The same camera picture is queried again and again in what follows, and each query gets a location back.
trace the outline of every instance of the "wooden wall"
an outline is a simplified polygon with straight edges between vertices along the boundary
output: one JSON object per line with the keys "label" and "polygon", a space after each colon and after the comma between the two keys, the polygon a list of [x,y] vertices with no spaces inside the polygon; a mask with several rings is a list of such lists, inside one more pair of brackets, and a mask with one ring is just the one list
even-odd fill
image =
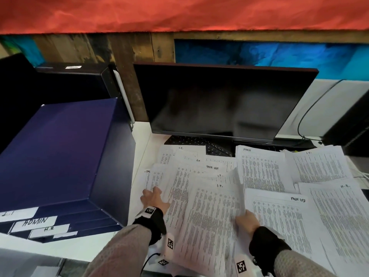
{"label": "wooden wall", "polygon": [[33,35],[48,62],[115,62],[137,121],[147,121],[133,63],[175,62],[175,39],[369,43],[369,31],[209,31]]}

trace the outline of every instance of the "stack of paper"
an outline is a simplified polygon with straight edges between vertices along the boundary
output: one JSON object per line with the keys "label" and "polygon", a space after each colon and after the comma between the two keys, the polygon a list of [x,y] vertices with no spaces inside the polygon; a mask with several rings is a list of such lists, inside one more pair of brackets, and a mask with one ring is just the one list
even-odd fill
{"label": "stack of paper", "polygon": [[369,266],[369,203],[340,147],[291,153],[237,146],[231,158],[206,155],[204,146],[162,145],[157,163],[138,177],[130,222],[142,208],[134,204],[142,190],[159,186],[170,202],[164,220],[175,238],[173,275],[186,268],[236,276],[235,255],[249,255],[249,240],[235,225],[245,209],[338,276],[364,276]]}

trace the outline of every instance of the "desk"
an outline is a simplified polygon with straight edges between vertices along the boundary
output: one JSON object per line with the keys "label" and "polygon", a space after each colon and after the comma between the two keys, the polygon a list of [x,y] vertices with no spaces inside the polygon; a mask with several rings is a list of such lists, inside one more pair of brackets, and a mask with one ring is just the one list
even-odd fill
{"label": "desk", "polygon": [[[133,129],[133,137],[136,141],[135,158],[132,173],[132,184],[138,181],[137,171],[139,168],[150,168],[156,161],[156,155],[162,144],[169,135],[152,134],[150,124],[136,122]],[[349,167],[354,176],[361,176],[353,162],[348,158]],[[361,188],[368,188],[365,179],[355,178]],[[0,248],[25,251],[48,256],[64,257],[68,259],[92,261],[101,249],[109,242],[114,233],[103,233],[87,237],[67,239],[51,243],[40,244],[18,237],[0,234]],[[150,265],[146,270],[157,271],[155,265]]]}

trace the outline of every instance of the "red cloth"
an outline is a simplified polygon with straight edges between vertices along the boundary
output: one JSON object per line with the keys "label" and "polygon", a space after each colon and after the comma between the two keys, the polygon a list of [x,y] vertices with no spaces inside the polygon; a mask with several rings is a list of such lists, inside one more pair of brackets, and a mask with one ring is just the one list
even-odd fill
{"label": "red cloth", "polygon": [[369,0],[0,0],[0,34],[369,29]]}

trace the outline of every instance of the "forearm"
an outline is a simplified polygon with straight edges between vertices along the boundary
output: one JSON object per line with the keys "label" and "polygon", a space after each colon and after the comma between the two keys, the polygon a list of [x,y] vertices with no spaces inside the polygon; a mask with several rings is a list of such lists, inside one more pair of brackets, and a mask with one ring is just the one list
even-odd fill
{"label": "forearm", "polygon": [[119,231],[94,258],[83,277],[140,276],[151,231],[139,224]]}
{"label": "forearm", "polygon": [[249,247],[264,275],[275,277],[332,277],[334,274],[291,248],[265,227],[253,234]]}

